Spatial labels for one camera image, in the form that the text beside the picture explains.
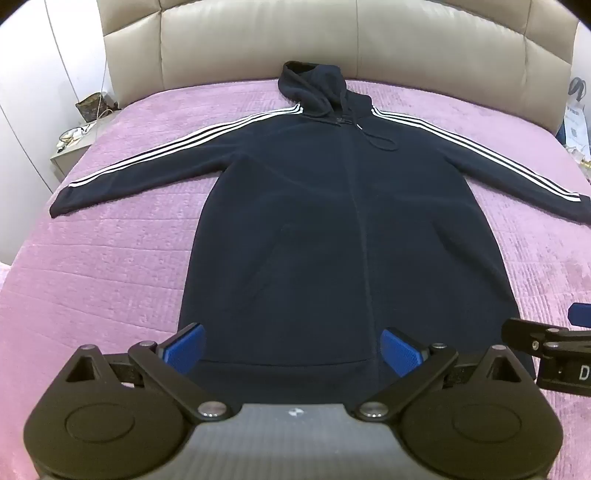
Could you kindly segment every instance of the headboard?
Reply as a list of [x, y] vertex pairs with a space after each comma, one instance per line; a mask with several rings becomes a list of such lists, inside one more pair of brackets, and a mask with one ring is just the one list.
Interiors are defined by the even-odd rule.
[[556, 132], [577, 19], [556, 0], [98, 0], [115, 96], [278, 77], [287, 60]]

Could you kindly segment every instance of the jacket sleeve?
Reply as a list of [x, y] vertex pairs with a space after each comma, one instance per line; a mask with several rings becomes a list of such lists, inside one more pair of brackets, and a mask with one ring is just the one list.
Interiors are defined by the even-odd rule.
[[294, 113], [301, 113], [300, 105], [212, 125], [109, 165], [71, 182], [57, 195], [49, 213], [55, 218], [154, 187], [224, 171], [248, 142], [252, 124]]
[[424, 120], [400, 113], [379, 113], [432, 134], [436, 149], [462, 173], [550, 213], [591, 225], [588, 196], [570, 192], [514, 160]]

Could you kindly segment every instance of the hoodie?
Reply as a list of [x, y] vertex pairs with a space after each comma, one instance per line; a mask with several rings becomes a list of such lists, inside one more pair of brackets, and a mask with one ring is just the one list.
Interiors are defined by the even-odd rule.
[[[354, 404], [395, 379], [395, 327], [461, 352], [519, 316], [464, 175], [591, 222], [570, 192], [461, 135], [347, 90], [338, 67], [288, 62], [293, 105], [205, 127], [67, 185], [52, 218], [221, 171], [203, 207], [178, 320], [207, 332], [189, 377], [231, 404]], [[533, 373], [530, 357], [520, 357]]]

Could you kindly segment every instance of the blue gripper pad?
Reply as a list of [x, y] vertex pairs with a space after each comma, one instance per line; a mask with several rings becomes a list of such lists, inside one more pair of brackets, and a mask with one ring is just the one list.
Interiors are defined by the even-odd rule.
[[205, 328], [199, 324], [189, 325], [160, 346], [163, 347], [161, 358], [164, 363], [186, 375], [203, 356]]
[[392, 332], [384, 330], [379, 340], [382, 358], [399, 377], [408, 375], [423, 363], [421, 351]]
[[568, 314], [571, 325], [591, 328], [591, 305], [589, 303], [573, 303]]

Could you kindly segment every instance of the jacket's left sleeve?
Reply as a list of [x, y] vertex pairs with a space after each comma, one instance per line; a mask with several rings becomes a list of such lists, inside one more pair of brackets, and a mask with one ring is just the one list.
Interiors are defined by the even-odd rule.
[[591, 225], [589, 197], [570, 192], [514, 160], [424, 120], [378, 112], [388, 120], [429, 132], [435, 148], [462, 173], [548, 212]]

